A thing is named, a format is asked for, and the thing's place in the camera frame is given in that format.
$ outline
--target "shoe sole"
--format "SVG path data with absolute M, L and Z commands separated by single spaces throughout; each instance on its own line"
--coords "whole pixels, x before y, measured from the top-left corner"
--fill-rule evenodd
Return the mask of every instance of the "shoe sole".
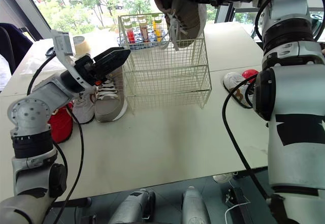
M 88 122 L 84 122 L 84 123 L 81 123 L 80 125 L 83 125 L 83 124 L 88 124 L 90 122 L 92 122 L 95 118 L 95 114 L 92 116 L 91 120 L 89 120 Z
M 222 84 L 223 84 L 223 87 L 228 91 L 228 93 L 230 93 L 230 91 L 227 89 L 227 87 L 225 86 L 225 84 L 224 84 L 224 82 L 222 82 Z M 243 103 L 241 103 L 240 102 L 240 100 L 233 94 L 232 95 L 232 97 L 238 102 L 238 104 L 241 106 L 241 107 L 243 107 L 243 108 L 245 108 L 245 109 L 252 109 L 252 107 L 248 107 L 248 106 L 246 106 L 246 105 L 244 105 Z
M 97 118 L 96 118 L 96 120 L 98 122 L 116 121 L 116 120 L 120 119 L 126 113 L 126 110 L 127 110 L 127 102 L 126 102 L 126 99 L 124 98 L 122 110 L 120 111 L 120 113 L 113 120 L 98 120 Z

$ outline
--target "floor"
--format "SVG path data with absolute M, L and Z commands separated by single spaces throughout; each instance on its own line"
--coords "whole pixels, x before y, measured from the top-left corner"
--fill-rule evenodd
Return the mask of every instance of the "floor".
M 266 191 L 270 194 L 272 190 L 268 185 L 268 172 L 263 171 L 257 173 L 257 177 Z M 254 186 L 250 177 L 233 179 L 231 180 L 231 183 L 234 186 L 241 187 L 245 197 L 250 200 L 251 203 L 248 204 L 247 207 L 253 223 L 276 224 L 276 221 L 270 214 L 268 206 Z M 154 221 L 172 224 L 180 223 L 181 195 L 189 186 L 195 186 L 195 188 L 201 192 L 210 215 L 211 223 L 225 223 L 224 212 L 228 209 L 228 207 L 223 203 L 221 190 L 230 187 L 230 185 L 228 183 L 218 184 L 213 180 L 211 176 L 147 187 L 147 190 L 154 190 L 156 193 Z M 93 215 L 96 215 L 95 223 L 108 223 L 109 218 L 114 213 L 118 205 L 131 192 L 132 191 L 130 190 L 92 197 L 92 205 L 87 208 L 66 208 L 58 223 L 74 223 L 75 211 L 76 223 L 88 223 L 85 222 L 85 218 L 82 221 L 81 217 Z M 58 212 L 59 208 L 53 208 L 47 215 L 44 223 L 53 223 Z M 234 223 L 232 222 L 231 215 L 229 214 L 227 215 L 227 220 L 228 224 Z

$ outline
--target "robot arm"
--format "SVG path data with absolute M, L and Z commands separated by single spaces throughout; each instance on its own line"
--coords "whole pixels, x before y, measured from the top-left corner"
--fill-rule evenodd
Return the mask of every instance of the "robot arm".
M 106 74 L 123 65 L 130 53 L 110 48 L 94 59 L 85 55 L 73 67 L 69 34 L 52 33 L 56 55 L 68 70 L 42 81 L 30 95 L 8 108 L 8 117 L 15 125 L 10 132 L 15 151 L 15 196 L 0 203 L 3 223 L 43 222 L 51 204 L 65 191 L 67 179 L 65 167 L 55 163 L 57 151 L 47 121 L 54 110 L 76 98 L 85 87 L 104 82 Z
M 209 0 L 213 6 L 237 1 Z M 241 1 L 260 7 L 266 0 Z M 313 38 L 307 0 L 272 0 L 261 17 L 263 70 L 253 107 L 269 127 L 269 181 L 275 193 L 267 203 L 280 224 L 323 223 L 325 59 Z

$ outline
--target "gray sneaker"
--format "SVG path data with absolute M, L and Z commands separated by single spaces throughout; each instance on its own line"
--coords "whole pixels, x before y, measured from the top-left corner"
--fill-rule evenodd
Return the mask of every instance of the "gray sneaker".
M 189 46 L 203 33 L 207 21 L 207 7 L 205 4 L 196 4 L 188 0 L 154 0 L 157 7 L 165 13 L 168 33 L 174 48 Z
M 107 76 L 98 87 L 95 101 L 95 118 L 99 122 L 115 121 L 124 115 L 127 102 L 123 90 L 122 67 Z

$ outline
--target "black chair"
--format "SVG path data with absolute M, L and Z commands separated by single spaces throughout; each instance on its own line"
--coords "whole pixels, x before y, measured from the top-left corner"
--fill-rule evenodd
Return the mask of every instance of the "black chair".
M 10 23 L 0 23 L 0 54 L 8 61 L 11 74 L 32 46 L 32 42 Z

